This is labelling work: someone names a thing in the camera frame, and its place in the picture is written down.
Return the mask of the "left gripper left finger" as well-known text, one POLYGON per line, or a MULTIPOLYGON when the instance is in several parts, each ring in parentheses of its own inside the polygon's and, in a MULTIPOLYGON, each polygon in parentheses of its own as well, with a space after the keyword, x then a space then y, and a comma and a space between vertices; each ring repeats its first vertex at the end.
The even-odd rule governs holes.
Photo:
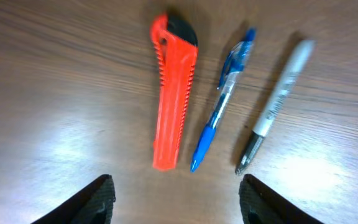
POLYGON ((110 224, 115 201, 112 176, 103 174, 34 224, 110 224))

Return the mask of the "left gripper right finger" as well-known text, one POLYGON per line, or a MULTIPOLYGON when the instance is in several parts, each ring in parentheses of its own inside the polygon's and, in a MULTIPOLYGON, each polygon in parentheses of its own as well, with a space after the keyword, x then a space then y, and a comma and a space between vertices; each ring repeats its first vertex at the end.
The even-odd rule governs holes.
POLYGON ((246 174, 241 181, 239 205, 247 224, 322 224, 252 174, 246 174))

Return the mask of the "black permanent marker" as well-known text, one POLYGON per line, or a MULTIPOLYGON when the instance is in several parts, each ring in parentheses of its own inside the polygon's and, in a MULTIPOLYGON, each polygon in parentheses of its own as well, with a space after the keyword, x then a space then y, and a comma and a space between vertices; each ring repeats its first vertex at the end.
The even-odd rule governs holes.
POLYGON ((315 43, 316 42, 311 39, 301 40, 292 50, 267 103, 252 128, 249 140, 236 166, 236 175, 241 175, 255 157, 269 133, 275 118, 283 107, 285 100, 295 86, 300 73, 309 60, 315 43))

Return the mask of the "blue ballpoint pen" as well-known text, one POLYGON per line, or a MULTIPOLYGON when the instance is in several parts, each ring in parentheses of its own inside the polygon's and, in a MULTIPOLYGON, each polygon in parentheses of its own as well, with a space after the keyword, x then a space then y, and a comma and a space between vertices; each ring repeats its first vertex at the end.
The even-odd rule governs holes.
POLYGON ((218 98, 209 119, 204 126, 197 147, 192 155, 190 170, 195 172, 201 165, 221 122, 228 101, 234 91, 239 76, 243 73, 252 51, 257 29, 251 27, 244 38, 238 42, 227 55, 219 78, 218 98))

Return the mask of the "red utility knife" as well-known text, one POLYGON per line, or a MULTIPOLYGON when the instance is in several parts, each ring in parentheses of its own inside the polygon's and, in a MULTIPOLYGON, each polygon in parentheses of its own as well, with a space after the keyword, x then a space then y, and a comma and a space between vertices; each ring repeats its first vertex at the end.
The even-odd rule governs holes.
POLYGON ((155 18, 150 28, 160 74, 153 168, 176 168, 198 56, 192 26, 173 14, 155 18))

